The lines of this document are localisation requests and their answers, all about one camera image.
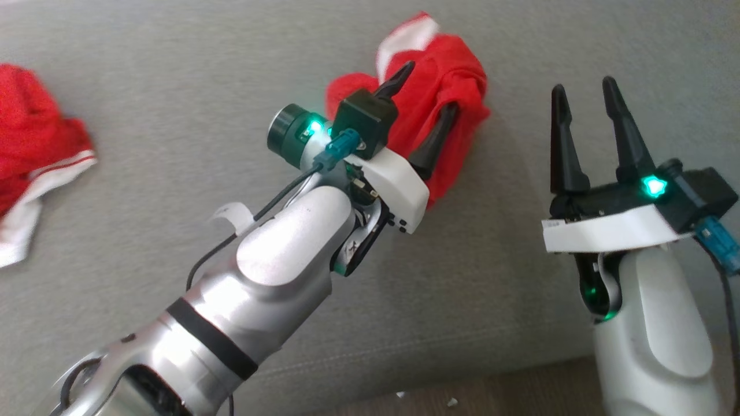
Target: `seam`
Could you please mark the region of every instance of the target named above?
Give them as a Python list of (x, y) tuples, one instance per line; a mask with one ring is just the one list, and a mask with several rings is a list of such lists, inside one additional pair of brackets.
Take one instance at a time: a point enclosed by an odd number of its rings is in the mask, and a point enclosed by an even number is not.
[[(528, 329), (547, 329), (552, 324), (559, 321), (547, 321), (544, 325), (530, 326)], [(334, 355), (328, 358), (322, 358), (319, 360), (306, 361), (304, 363), (297, 363), (288, 366), (278, 367), (276, 369), (269, 369), (265, 371), (257, 371), (252, 378), (263, 378), (263, 379), (274, 379), (283, 378), (289, 375), (302, 374), (305, 372), (315, 371), (316, 368), (328, 369), (334, 366), (344, 365), (346, 363), (358, 362), (365, 360), (369, 355), (392, 355), (396, 352), (403, 350), (415, 349), (418, 346), (435, 346), (450, 342), (466, 342), (473, 343), (480, 340), (495, 338), (496, 335), (500, 335), (504, 332), (504, 328), (488, 328), (477, 331), (463, 332), (455, 335), (439, 336), (435, 338), (427, 338), (423, 340), (413, 340), (403, 343), (392, 344), (389, 346), (380, 346), (377, 348), (367, 349), (359, 352), (350, 352), (346, 354)]]

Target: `red cloth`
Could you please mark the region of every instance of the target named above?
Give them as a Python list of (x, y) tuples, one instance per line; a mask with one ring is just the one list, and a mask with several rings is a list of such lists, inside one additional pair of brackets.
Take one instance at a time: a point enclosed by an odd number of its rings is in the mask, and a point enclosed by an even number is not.
[[(394, 32), (419, 19), (431, 20), (423, 13)], [(378, 51), (379, 63), (382, 52)], [(455, 182), (470, 150), (475, 129), (490, 114), (483, 104), (488, 82), (480, 62), (458, 36), (436, 34), (424, 50), (403, 50), (393, 54), (385, 74), (392, 76), (407, 61), (415, 61), (416, 66), (404, 87), (393, 97), (399, 116), (391, 128), (388, 148), (407, 158), (434, 127), (443, 105), (455, 101), (460, 106), (437, 167), (426, 182), (429, 188), (427, 207), (431, 207)], [(333, 119), (340, 101), (355, 90), (366, 88), (372, 91), (378, 84), (375, 77), (362, 73), (334, 80), (326, 91), (328, 117)]]
[(0, 217), (23, 195), (30, 173), (92, 149), (79, 120), (61, 117), (28, 70), (0, 64)]

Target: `black band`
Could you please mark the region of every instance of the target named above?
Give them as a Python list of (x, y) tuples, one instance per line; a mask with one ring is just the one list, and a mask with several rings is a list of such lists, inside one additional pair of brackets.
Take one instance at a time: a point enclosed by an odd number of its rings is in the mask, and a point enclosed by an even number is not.
[(257, 363), (239, 349), (234, 341), (200, 316), (185, 299), (177, 299), (169, 305), (167, 312), (242, 380), (248, 379), (257, 371)]

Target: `gray fabric surface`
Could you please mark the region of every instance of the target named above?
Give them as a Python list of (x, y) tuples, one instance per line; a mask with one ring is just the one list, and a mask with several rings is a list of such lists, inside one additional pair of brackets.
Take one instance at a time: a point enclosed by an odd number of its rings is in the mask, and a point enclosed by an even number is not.
[[(45, 198), (32, 254), (0, 271), (0, 407), (30, 413), (76, 359), (154, 318), (228, 233), (227, 201), (266, 203), (296, 171), (265, 145), (275, 111), (323, 108), (426, 10), (490, 79), (494, 114), (455, 188), (413, 236), (387, 233), (353, 278), (236, 395), (290, 415), (420, 383), (584, 355), (572, 259), (547, 255), (550, 90), (563, 83), (581, 164), (613, 180), (600, 81), (616, 77), (653, 157), (717, 167), (740, 189), (734, 1), (29, 0), (0, 5), (0, 59), (33, 68), (87, 122), (100, 164)], [(727, 224), (740, 229), (740, 211)], [(677, 250), (707, 324), (719, 283)]]

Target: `wooden floor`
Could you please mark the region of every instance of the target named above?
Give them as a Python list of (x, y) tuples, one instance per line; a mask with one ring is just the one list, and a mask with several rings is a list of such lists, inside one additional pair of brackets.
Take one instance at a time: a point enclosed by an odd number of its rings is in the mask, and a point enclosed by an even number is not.
[[(457, 405), (448, 407), (448, 402)], [(353, 403), (310, 416), (605, 416), (593, 358)]]

